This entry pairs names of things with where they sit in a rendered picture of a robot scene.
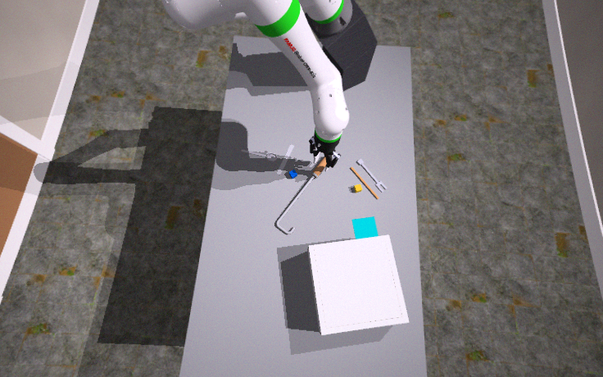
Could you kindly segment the grey spoon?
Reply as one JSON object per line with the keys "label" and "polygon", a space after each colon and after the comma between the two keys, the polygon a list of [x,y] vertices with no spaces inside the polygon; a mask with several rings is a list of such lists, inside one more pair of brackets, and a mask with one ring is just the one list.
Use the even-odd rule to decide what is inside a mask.
{"label": "grey spoon", "polygon": [[[278,158],[278,157],[277,157],[277,155],[276,155],[276,154],[274,154],[274,153],[269,153],[269,154],[267,154],[267,155],[264,155],[264,154],[260,154],[260,153],[256,153],[256,152],[250,152],[250,151],[243,150],[243,149],[242,149],[242,151],[241,151],[241,152],[247,152],[247,153],[251,153],[251,154],[254,154],[254,155],[258,155],[258,156],[266,157],[267,159],[269,158],[269,159],[268,159],[268,161],[277,161],[277,158]],[[275,155],[276,155],[276,156],[275,156]]]}

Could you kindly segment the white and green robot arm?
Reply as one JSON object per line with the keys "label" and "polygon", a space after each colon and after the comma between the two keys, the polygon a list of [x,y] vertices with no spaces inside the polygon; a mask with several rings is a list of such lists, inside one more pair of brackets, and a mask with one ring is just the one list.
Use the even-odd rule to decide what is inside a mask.
{"label": "white and green robot arm", "polygon": [[[335,148],[349,113],[342,78],[325,56],[306,20],[324,36],[342,32],[352,17],[351,0],[162,0],[169,16],[190,30],[228,20],[249,19],[289,59],[305,80],[312,99],[314,140]],[[319,28],[319,29],[318,29]],[[322,132],[323,131],[323,132]]]}

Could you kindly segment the teal flat square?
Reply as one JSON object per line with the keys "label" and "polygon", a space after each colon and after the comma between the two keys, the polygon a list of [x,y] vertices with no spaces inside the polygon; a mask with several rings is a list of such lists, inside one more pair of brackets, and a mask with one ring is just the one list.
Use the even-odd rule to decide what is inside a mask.
{"label": "teal flat square", "polygon": [[352,220],[356,239],[378,236],[374,217]]}

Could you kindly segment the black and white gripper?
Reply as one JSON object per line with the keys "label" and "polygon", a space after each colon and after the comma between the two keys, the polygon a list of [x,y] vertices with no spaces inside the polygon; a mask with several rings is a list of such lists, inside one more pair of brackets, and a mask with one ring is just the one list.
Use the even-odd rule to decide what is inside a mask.
{"label": "black and white gripper", "polygon": [[[318,145],[315,143],[314,136],[311,137],[309,142],[310,142],[310,153],[314,154],[314,162],[313,163],[315,164],[319,160],[320,152],[322,152],[326,158],[326,166],[325,166],[324,171],[327,171],[330,166],[333,168],[335,166],[335,164],[337,163],[341,154],[337,154],[335,151],[335,148],[323,149],[323,148],[318,147]],[[315,148],[317,148],[317,150],[315,150]],[[332,159],[332,155],[333,155],[333,159]]]}

